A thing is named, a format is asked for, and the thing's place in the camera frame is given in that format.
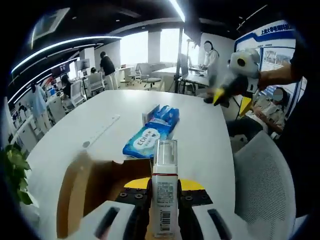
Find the small bottle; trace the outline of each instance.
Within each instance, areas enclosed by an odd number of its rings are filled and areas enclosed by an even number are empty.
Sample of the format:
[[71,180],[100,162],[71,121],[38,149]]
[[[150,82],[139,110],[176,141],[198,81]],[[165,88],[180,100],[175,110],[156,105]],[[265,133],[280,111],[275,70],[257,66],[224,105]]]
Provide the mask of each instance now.
[[178,211],[177,140],[155,142],[152,171],[153,236],[173,238]]

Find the blue sign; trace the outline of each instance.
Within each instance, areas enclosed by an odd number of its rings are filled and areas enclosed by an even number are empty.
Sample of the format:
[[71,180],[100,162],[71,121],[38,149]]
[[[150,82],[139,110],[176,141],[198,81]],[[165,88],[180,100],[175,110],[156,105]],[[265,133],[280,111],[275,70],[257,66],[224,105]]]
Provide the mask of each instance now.
[[261,35],[265,35],[265,34],[270,34],[270,33],[275,33],[275,32],[280,32],[280,31],[287,31],[287,30],[291,30],[291,26],[289,24],[281,24],[281,25],[277,25],[277,26],[271,26],[268,27],[266,29],[263,29],[261,31]]

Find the clear bottle cap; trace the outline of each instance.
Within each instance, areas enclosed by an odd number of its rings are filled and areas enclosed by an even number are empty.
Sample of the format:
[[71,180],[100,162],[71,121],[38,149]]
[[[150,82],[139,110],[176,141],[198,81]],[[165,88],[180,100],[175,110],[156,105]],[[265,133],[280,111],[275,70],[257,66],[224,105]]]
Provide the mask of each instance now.
[[177,140],[157,140],[155,142],[154,165],[178,166]]

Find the seated person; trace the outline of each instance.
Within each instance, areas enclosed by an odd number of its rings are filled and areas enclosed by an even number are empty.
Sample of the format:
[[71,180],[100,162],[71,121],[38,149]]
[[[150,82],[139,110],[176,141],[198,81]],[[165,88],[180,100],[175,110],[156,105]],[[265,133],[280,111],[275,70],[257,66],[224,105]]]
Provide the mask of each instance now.
[[92,67],[90,72],[91,72],[91,74],[95,74],[97,72],[97,69],[95,67]]
[[235,135],[243,134],[250,141],[262,130],[267,134],[272,132],[281,134],[285,125],[284,109],[288,102],[288,94],[282,87],[277,87],[276,90],[282,91],[282,99],[280,101],[261,95],[244,117],[227,121],[226,127],[229,136],[234,137]]
[[68,75],[63,75],[61,78],[61,83],[63,86],[63,98],[70,98],[71,97],[71,82],[69,81]]

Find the blue wet wipes package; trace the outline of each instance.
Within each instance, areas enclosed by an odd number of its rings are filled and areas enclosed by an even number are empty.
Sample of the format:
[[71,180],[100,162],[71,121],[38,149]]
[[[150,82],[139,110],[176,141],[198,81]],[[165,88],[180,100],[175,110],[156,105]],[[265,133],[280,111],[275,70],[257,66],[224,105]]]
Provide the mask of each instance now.
[[178,121],[179,109],[164,106],[126,143],[122,153],[136,158],[152,158],[156,140],[167,139]]

